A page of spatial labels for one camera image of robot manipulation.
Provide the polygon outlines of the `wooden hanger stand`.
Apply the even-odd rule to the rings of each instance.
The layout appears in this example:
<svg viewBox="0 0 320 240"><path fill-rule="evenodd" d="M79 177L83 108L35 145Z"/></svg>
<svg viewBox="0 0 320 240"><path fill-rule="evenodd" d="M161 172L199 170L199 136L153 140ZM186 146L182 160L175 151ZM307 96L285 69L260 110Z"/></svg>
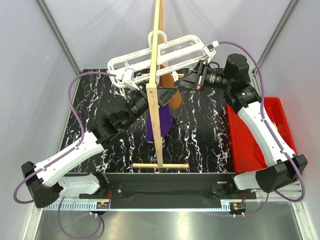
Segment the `wooden hanger stand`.
<svg viewBox="0 0 320 240"><path fill-rule="evenodd" d="M156 163L134 163L134 168L158 168L158 169L187 169L188 164L164 164L163 162L163 142L161 137L161 122L159 115L158 91L156 73L158 66L158 41L159 41L159 25L161 23L163 11L163 2L161 0L155 1L153 31L151 38L151 60L149 81L146 84L146 93L149 106L149 115L152 126L152 133L154 139L154 148L156 154Z"/></svg>

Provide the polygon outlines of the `orange brown sock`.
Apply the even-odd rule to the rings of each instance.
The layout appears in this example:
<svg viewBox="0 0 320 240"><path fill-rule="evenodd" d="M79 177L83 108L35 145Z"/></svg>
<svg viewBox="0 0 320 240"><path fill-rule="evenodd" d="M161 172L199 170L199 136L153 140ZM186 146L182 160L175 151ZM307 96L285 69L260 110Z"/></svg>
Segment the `orange brown sock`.
<svg viewBox="0 0 320 240"><path fill-rule="evenodd" d="M171 89L171 93L175 90L168 104L172 110L177 110L182 104L182 96L174 83L175 81L171 73L166 73L159 77L159 85L161 87Z"/></svg>

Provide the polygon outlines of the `purple sock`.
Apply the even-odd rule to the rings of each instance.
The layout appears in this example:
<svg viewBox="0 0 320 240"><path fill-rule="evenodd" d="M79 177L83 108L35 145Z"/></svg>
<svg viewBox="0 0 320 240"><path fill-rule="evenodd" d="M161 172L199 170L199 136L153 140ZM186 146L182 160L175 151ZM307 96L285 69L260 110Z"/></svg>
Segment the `purple sock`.
<svg viewBox="0 0 320 240"><path fill-rule="evenodd" d="M159 120L160 120L161 137L164 137L170 132L174 122L174 118L171 113L170 106L168 104L159 108ZM152 122L151 122L150 115L148 115L148 118L146 121L146 134L144 139L148 143L154 142Z"/></svg>

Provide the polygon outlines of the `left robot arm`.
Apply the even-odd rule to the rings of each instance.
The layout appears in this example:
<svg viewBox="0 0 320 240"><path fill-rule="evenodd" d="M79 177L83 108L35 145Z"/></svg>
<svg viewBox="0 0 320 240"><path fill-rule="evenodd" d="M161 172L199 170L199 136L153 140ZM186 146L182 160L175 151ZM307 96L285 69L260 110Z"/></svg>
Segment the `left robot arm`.
<svg viewBox="0 0 320 240"><path fill-rule="evenodd" d="M131 101L114 96L103 105L100 118L74 143L38 163L21 166L25 184L35 206L40 209L63 197L102 199L108 196L109 181L96 171L82 176L66 174L90 157L116 143L149 108L146 84L140 84Z"/></svg>

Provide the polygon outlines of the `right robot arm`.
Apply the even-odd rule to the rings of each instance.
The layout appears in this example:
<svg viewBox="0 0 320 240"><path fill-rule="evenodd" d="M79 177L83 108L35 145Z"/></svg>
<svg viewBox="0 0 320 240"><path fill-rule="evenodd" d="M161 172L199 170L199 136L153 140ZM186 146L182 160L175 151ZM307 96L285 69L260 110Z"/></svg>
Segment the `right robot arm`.
<svg viewBox="0 0 320 240"><path fill-rule="evenodd" d="M194 69L176 79L174 85L193 91L204 87L222 90L227 105L248 127L260 147L266 168L235 175L227 185L230 197L239 198L248 189L271 193L301 179L308 161L289 147L273 125L262 98L249 84L249 64L244 55L230 54L223 70L199 60Z"/></svg>

